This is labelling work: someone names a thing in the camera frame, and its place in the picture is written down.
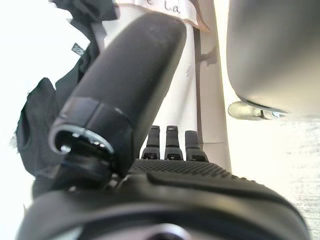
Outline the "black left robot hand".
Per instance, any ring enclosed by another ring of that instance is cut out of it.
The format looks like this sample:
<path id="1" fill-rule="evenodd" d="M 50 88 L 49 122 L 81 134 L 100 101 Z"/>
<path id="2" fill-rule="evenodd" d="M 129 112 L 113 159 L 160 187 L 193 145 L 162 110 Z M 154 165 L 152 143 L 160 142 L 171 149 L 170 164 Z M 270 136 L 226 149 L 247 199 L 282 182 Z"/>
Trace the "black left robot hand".
<path id="1" fill-rule="evenodd" d="M 45 163 L 19 240 L 308 240 L 299 211 L 262 184 L 218 165 L 139 159 L 186 42 L 161 13 L 134 20 L 99 55 L 48 133 Z"/>

